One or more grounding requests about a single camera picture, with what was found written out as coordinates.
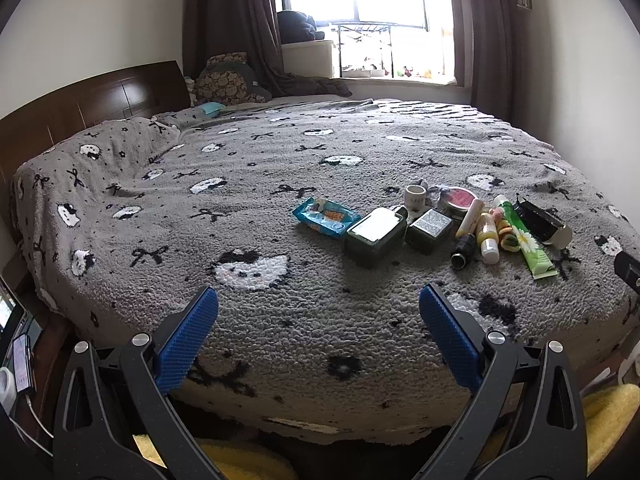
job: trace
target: curtain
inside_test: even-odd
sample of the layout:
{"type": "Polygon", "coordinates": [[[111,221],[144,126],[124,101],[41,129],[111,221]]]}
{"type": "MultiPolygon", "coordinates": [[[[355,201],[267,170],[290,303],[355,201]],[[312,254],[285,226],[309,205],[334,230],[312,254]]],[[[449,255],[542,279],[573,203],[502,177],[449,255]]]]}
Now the curtain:
{"type": "Polygon", "coordinates": [[[471,0],[474,60],[471,104],[509,121],[519,63],[515,0],[471,0]]]}
{"type": "Polygon", "coordinates": [[[258,81],[274,97],[351,95],[338,81],[285,75],[275,0],[186,0],[182,52],[184,75],[194,79],[209,57],[246,52],[258,81]]]}

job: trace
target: patterned cushion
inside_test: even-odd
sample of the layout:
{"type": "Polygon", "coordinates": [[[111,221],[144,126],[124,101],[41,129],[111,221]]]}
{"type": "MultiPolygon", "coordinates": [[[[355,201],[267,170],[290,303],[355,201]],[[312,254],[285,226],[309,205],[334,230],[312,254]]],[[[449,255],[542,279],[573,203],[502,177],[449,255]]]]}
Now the patterned cushion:
{"type": "Polygon", "coordinates": [[[194,93],[197,104],[215,101],[238,105],[271,100],[271,94],[261,88],[254,71],[247,65],[245,52],[210,57],[196,80],[194,93]]]}

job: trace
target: white wall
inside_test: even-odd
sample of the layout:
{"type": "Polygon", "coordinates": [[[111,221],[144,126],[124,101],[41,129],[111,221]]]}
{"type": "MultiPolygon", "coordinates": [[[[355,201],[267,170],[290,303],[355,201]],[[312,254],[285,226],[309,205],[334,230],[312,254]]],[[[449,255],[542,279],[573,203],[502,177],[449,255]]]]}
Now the white wall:
{"type": "MultiPolygon", "coordinates": [[[[182,65],[183,1],[22,0],[0,34],[0,118],[97,74],[182,65]]],[[[0,269],[14,249],[0,221],[0,269]]]]}
{"type": "Polygon", "coordinates": [[[532,0],[518,12],[513,123],[579,168],[640,229],[640,34],[618,0],[532,0]]]}

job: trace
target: fuzzy blanket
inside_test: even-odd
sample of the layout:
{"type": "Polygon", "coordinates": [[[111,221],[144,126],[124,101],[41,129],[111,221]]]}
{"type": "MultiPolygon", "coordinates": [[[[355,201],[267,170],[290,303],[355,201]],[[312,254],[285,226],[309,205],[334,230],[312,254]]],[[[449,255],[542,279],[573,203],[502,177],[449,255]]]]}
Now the fuzzy blanket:
{"type": "Polygon", "coordinates": [[[96,344],[153,330],[203,283],[220,316],[177,395],[266,431],[412,442],[452,423],[468,392],[418,314],[436,281],[486,328],[559,338],[595,364],[638,324],[613,256],[637,253],[625,217],[553,147],[473,108],[418,102],[199,108],[107,121],[25,163],[15,221],[40,297],[96,344]],[[521,254],[454,272],[452,242],[402,245],[375,270],[299,224],[309,196],[366,214],[416,178],[519,192],[574,229],[534,281],[521,254]]]}

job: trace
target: blue gripper pad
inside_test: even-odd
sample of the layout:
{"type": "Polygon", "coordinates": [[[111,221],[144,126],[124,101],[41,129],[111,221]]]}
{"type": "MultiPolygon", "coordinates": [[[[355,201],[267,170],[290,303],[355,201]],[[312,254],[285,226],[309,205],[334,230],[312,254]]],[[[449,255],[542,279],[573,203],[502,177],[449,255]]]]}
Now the blue gripper pad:
{"type": "Polygon", "coordinates": [[[178,388],[218,318],[218,295],[207,288],[186,309],[190,311],[158,353],[156,385],[162,395],[178,388]]]}
{"type": "Polygon", "coordinates": [[[474,394],[480,388],[480,354],[440,296],[427,285],[420,293],[420,316],[442,352],[456,383],[474,394]]]}

